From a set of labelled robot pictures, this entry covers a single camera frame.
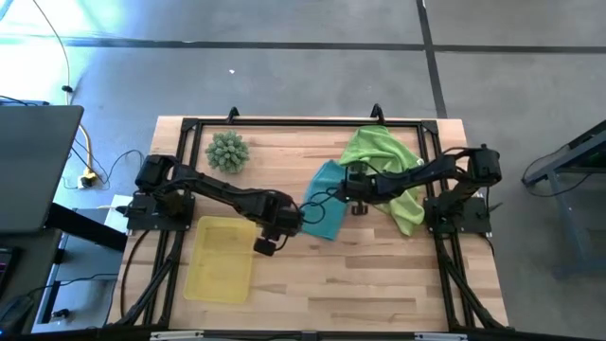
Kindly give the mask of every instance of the wire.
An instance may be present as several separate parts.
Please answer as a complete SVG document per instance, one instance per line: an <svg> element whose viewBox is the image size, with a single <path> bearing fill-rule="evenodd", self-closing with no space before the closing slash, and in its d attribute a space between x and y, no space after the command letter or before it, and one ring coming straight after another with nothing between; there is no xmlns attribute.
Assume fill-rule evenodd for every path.
<svg viewBox="0 0 606 341"><path fill-rule="evenodd" d="M573 186L571 186L571 187L569 187L569 188L567 188L567 189L562 189L562 190L557 191L557 192L555 192L555 193L549 193L549 194L540 194L540 193L535 193L535 192L531 191L529 188L526 188L526 191L527 191L527 192L528 192L530 195L533 195L533 196L536 196L536 197L539 197L539 198L551 198L551 197L555 197L555 196L557 196L557 195L564 194L565 192L568 192L568 191L571 191L571 190L573 190L573 189L577 188L578 186L580 186L580 184L582 184L583 182L585 182L585 180L587 180L587 178L589 178L589 177L590 177L590 176L592 176L592 175L593 175L593 173L592 173L592 172L587 173L587 174L585 174L585 176L583 176L583 178L582 178L582 179L580 179L580 180L579 180L579 181L578 181L578 182L577 182L575 185L573 185Z"/></svg>
<svg viewBox="0 0 606 341"><path fill-rule="evenodd" d="M124 317L124 312L126 311L126 308L124 306L125 302L124 302L124 292L126 291L126 276L129 273L129 269L131 268L131 262L133 262L133 257L134 257L134 252L136 251L137 248L139 248L139 245L141 244L141 242L143 242L143 239L145 239L145 236L148 235L148 233L150 233L150 230L145 230L145 232L143 232L141 234L141 236L136 240L136 242L134 242L133 245L133 250L131 250L131 254L129 255L128 259L126 260L126 264L124 265L124 275L122 275L122 283L120 285L120 317Z"/></svg>
<svg viewBox="0 0 606 341"><path fill-rule="evenodd" d="M288 241L288 236L285 236L284 237L284 242L282 242L282 245L279 248L277 248L276 251L279 251L279 250L283 249L284 246L286 246L286 242L287 241Z"/></svg>
<svg viewBox="0 0 606 341"><path fill-rule="evenodd" d="M36 104L36 103L27 103L27 102L22 101L22 100L20 100L20 99L14 99L14 98L10 98L10 97L8 97L8 96L2 96L2 95L0 95L0 98L2 98L2 99L8 99L8 100L12 100L13 102L21 103L21 104L23 104L23 105L25 105L25 106L30 106L30 105L33 105L33 106L38 106L38 104Z"/></svg>
<svg viewBox="0 0 606 341"><path fill-rule="evenodd" d="M88 277L88 278L76 278L76 279L69 280L69 281L67 281L65 283L60 283L59 286L69 285L69 284L71 284L73 282L80 281L80 280L94 279L94 278L99 277L99 276L116 276L117 277L117 274L96 274L96 275L93 275L93 276ZM47 288L52 288L53 286L54 286L54 284L50 284L50 285L45 285L45 286L42 286L42 287L38 287L38 288L32 289L27 294L25 294L24 296L30 296L31 294L33 294L33 293L35 293L35 292L37 292L39 290L44 290L44 289L47 289Z"/></svg>
<svg viewBox="0 0 606 341"><path fill-rule="evenodd" d="M45 18L46 23L48 24L48 26L50 27L50 29L52 29L53 34L55 34L55 37L57 38L57 41L59 42L59 45L61 46L61 51L63 52L63 57L65 58L65 68L67 69L67 89L62 88L62 90L65 93L65 105L70 105L71 101L69 99L69 91L71 90L71 68L69 67L69 58L67 58L67 51L65 50L65 45L63 44L63 41L61 39L61 36L59 35L59 33L57 33L57 30L55 29L55 27L53 27L53 25L50 23L50 20L48 20L48 17L46 16L46 13L42 10L42 8L40 7L40 5L38 5L38 2L36 0L31 0L34 5L36 5L36 8L38 8L38 11L42 14L42 16ZM78 125L78 129L82 132L82 134L84 135L84 141L86 142L86 158L87 158L87 163L86 163L86 169L84 169L84 175L87 175L90 173L90 171L93 169L93 161L92 161L92 149L91 149L91 139L90 136L88 135L88 133L86 132L86 130L84 129L84 126L80 123Z"/></svg>
<svg viewBox="0 0 606 341"><path fill-rule="evenodd" d="M553 156L553 155L555 155L556 153L561 152L561 150L563 150L563 149L564 149L566 146L567 146L567 144L565 144L565 145L563 145L563 146L559 147L559 148L558 148L556 151L554 151L554 152L552 152L552 153L549 153L549 154L547 154L547 155L541 156L541 157L537 158L536 160L532 161L532 162L531 162L531 163L528 165L528 167L526 167L526 169L524 170L524 173L522 174L522 182L524 182L524 179L526 179L526 175L528 174L528 171L530 170L530 168L531 168L532 166L534 166L534 165L535 165L537 162L539 162L539 161L541 161L541 160L546 159L546 158L547 158L547 157L549 157L549 156ZM562 190L560 190L560 191L554 192L554 193L549 193L549 194L535 193L535 192L533 192L532 190L530 190L530 188L528 188L528 187L526 187L526 186L525 186L525 189L526 189L526 191L528 192L528 194L530 194L530 195L532 195L532 196L536 196L536 197L539 197L539 198L551 198L551 197L555 197L555 196L558 196L558 195L560 195L560 194L564 194L565 192L568 192L568 191L571 191L571 190L573 190L573 189L577 188L578 186L580 186L580 184L582 184L583 182L585 182L585 180L587 180L587 179L588 179L590 176L592 176L592 175L593 175L593 173L592 173L592 172L589 172L589 173L585 174L585 176L583 176L583 178L582 178L582 179L580 179L580 180L579 180L579 181L578 181L578 182L577 182L575 185L573 185L573 186L571 186L571 187L569 187L569 188L562 189Z"/></svg>
<svg viewBox="0 0 606 341"><path fill-rule="evenodd" d="M492 256L494 257L494 245L492 245L492 242L490 241L489 236L486 235L486 233L478 233L480 235L480 237L484 238L486 240L486 242L488 242L489 246L490 246L490 251L492 252Z"/></svg>
<svg viewBox="0 0 606 341"><path fill-rule="evenodd" d="M62 176L61 179L63 181L63 188L65 188L65 189L78 189L78 187L67 186L66 180L65 180L64 176Z"/></svg>
<svg viewBox="0 0 606 341"><path fill-rule="evenodd" d="M327 188L324 191L318 191L318 192L314 193L310 197L310 200L308 200L308 202L304 203L300 207L296 207L296 204L293 203L294 206L296 207L296 209L298 211L301 211L303 209L303 207L305 207L305 206L320 207L320 209L322 209L322 213L320 214L320 218L317 221L310 222L308 220L305 220L305 218L302 218L303 223L306 223L306 224L318 224L318 223L322 222L324 220L324 217L326 217L326 209L324 208L323 204L326 203L330 198L334 197L337 194L337 190L338 190L337 188ZM328 197L325 198L324 200L318 202L318 203L314 202L313 198L316 197L317 195L320 195L320 194L326 194L326 195L328 195Z"/></svg>
<svg viewBox="0 0 606 341"><path fill-rule="evenodd" d="M97 177L99 177L99 176L98 176L98 174L97 174L97 173L96 173L96 172L95 172L95 171L94 171L92 168L90 168L90 167L89 167L89 166L86 164L86 161L84 161L84 159L82 158L82 156L80 156L80 154L79 154L79 153L78 153L78 152L77 152L77 151L74 149L74 147L72 147L72 152L74 152L74 154L75 154L75 155L78 157L78 159L79 159L80 161L82 161L82 163L84 164L84 166L86 166L86 168L87 168L88 170L90 170L90 172L94 173L94 174L95 174Z"/></svg>
<svg viewBox="0 0 606 341"><path fill-rule="evenodd" d="M532 162L530 163L530 165L528 165L528 167L526 167L526 169L524 170L524 174L522 174L522 179L524 180L524 179L526 178L526 175L528 174L528 170L530 170L530 168L531 168L532 166L534 166L534 165L535 165L537 162L539 162L539 161L541 161L541 160L543 160L543 159L546 159L546 158L547 158L547 157L549 157L549 156L553 156L553 155L555 155L555 154L559 153L559 152L560 152L562 149L564 149L564 147L566 147L566 146L567 146L567 145L563 145L563 146L559 147L559 148L558 148L558 149L557 149L555 152L549 153L549 154L547 154L547 155L545 155L545 156L541 156L541 157L539 157L538 159L536 159L536 160L532 161Z"/></svg>
<svg viewBox="0 0 606 341"><path fill-rule="evenodd" d="M112 173L114 172L114 167L116 166L116 163L124 156L130 154L130 153L138 153L139 154L139 168L143 167L143 153L139 150L129 150L127 152L122 153L117 159L116 161L114 161L114 164L112 165L112 167L110 168L110 173L107 175L107 179L106 182L110 181L110 178L112 177Z"/></svg>
<svg viewBox="0 0 606 341"><path fill-rule="evenodd" d="M82 144L81 144L81 143L80 143L80 142L79 142L77 139L74 139L74 141L75 141L76 143L78 143L78 144L79 144L81 147L83 147L83 148L84 148L84 146L82 146ZM73 147L72 147L72 151L73 151L73 152L74 152L74 154L75 154L75 155L78 157L78 159L79 159L79 160L80 160L80 161L81 161L81 162L82 162L82 163L83 163L83 164L84 164L86 167L88 167L88 165L86 165L86 161L84 161L84 158L83 158L82 156L80 156L80 154L79 154L79 153L78 153L78 152L77 152L77 151L76 151L76 150L75 150ZM94 173L94 174L97 176L97 178L99 179L99 181L100 181L100 182L101 182L103 185L105 185L105 184L108 184L108 185L109 185L109 186L108 186L108 188L102 188L103 190L109 189L109 188L111 187L111 184L110 184L110 178L112 177L112 174L114 173L114 168L116 167L117 162L118 162L118 161L119 161L119 160L120 160L122 157L124 157L124 156L126 156L126 155L128 155L128 154L130 154L130 153L138 153L138 155L139 155L139 168L141 168L141 167L143 166L143 158L144 158L144 156L143 156L143 153L142 153L140 150L129 150L129 151L126 151L126 152L122 153L122 154L121 154L121 155L120 155L120 156L119 156L119 157L116 159L116 161L114 161L114 164L112 164L112 167L110 168L110 172L109 172L109 173L108 173L108 172L107 172L107 171L106 171L106 170L103 168L103 166L101 165L101 163L100 163L100 162L98 162L98 160L97 160L97 159L96 159L96 158L93 156L93 159L95 160L95 162L97 162L98 166L101 168L101 170L102 170L102 171L103 171L103 173L105 174L105 180L103 180L103 178L102 178L102 177L101 177L101 176L100 176L100 175L99 175L97 172L95 172L95 170L90 169L90 172Z"/></svg>

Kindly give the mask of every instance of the gray floor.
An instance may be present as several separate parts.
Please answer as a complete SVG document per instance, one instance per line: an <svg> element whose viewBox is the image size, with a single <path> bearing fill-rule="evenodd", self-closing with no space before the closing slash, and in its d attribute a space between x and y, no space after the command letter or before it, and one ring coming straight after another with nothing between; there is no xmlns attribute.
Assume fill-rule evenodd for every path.
<svg viewBox="0 0 606 341"><path fill-rule="evenodd" d="M413 0L40 0L62 35L155 40L422 42ZM0 35L48 34L29 1L16 0ZM598 0L426 0L436 44L606 45ZM83 48L68 50L75 103L84 106L98 160L149 148L160 115L366 116L378 101L391 117L435 117L422 52ZM56 45L0 45L10 63L0 94L61 103ZM552 199L528 195L526 165L606 118L606 55L438 53L449 117L469 143L502 155L504 181L491 191L496 262L511 325L522 331L604 338L606 277L555 280L570 261ZM108 190L60 188L66 206L108 205L130 194L138 159L121 161ZM75 184L82 165L68 161ZM603 225L594 176L570 196L581 222Z"/></svg>

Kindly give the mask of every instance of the yellow plastic tray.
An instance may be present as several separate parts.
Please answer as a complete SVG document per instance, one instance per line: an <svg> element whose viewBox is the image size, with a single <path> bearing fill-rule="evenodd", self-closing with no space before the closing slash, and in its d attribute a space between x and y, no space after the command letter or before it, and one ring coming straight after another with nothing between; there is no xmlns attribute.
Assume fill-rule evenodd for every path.
<svg viewBox="0 0 606 341"><path fill-rule="evenodd" d="M245 219L202 217L187 269L184 297L242 303L248 297L256 225Z"/></svg>

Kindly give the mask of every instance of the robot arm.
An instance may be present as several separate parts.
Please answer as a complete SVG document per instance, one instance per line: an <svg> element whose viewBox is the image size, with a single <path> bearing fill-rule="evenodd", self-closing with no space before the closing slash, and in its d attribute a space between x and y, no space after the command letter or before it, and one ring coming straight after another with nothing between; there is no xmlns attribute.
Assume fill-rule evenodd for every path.
<svg viewBox="0 0 606 341"><path fill-rule="evenodd" d="M341 182L337 198L342 201L362 201L382 204L401 196L407 189L431 184L442 179L455 179L458 184L440 194L439 210L445 212L463 204L482 187L501 181L499 153L486 148L458 148L459 153L442 154L434 161L400 173L379 172L366 175L355 172ZM468 157L467 171L456 161Z"/></svg>
<svg viewBox="0 0 606 341"><path fill-rule="evenodd" d="M168 180L170 171L173 176ZM274 254L274 242L280 236L293 237L301 230L303 215L290 195L272 189L236 188L182 165L174 156L146 157L135 184L141 193L153 196L157 213L169 217L178 217L185 209L178 190L198 193L232 206L261 227L261 238L255 242L255 251L266 256Z"/></svg>

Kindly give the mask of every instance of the cactus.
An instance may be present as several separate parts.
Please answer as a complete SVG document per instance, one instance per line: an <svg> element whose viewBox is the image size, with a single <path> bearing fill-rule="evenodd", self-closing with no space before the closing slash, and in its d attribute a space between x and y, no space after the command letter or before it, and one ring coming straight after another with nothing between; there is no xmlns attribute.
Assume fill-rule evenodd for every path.
<svg viewBox="0 0 606 341"><path fill-rule="evenodd" d="M212 143L205 152L211 169L219 168L220 171L230 174L241 172L249 160L248 146L235 131L214 134Z"/></svg>

